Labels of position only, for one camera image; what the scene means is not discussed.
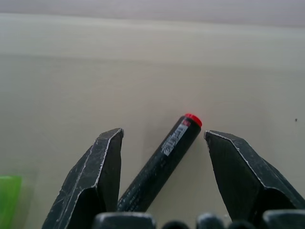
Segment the black cylinder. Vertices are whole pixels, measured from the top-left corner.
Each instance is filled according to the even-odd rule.
[[[118,202],[118,211],[146,211],[201,131],[201,121],[182,116]]]

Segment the green object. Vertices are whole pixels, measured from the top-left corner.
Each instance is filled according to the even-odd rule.
[[[0,177],[0,229],[9,229],[21,188],[21,177]]]

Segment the red marker cap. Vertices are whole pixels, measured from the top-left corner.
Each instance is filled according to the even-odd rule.
[[[187,114],[185,114],[184,115],[185,117],[188,117],[188,118],[190,118],[190,119],[192,119],[194,122],[196,122],[200,127],[202,126],[202,122],[200,121],[200,119],[197,117],[197,116],[195,116],[195,115],[193,115],[193,114],[191,114],[191,113],[187,113]]]

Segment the white surface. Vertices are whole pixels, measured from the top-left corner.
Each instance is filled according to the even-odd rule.
[[[305,27],[303,0],[1,0],[2,13]]]
[[[0,28],[0,172],[25,179],[15,228],[40,228],[72,166],[116,127],[122,194],[186,112],[245,138],[305,196],[304,30],[5,14]],[[226,214],[203,132],[149,212],[159,226]]]

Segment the table surface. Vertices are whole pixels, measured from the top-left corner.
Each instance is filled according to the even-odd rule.
[[[0,27],[0,172],[23,176],[14,228],[40,228],[72,166],[116,127],[121,195],[187,112],[245,138],[305,196],[303,29],[16,14]],[[227,214],[203,132],[148,212],[159,226]]]

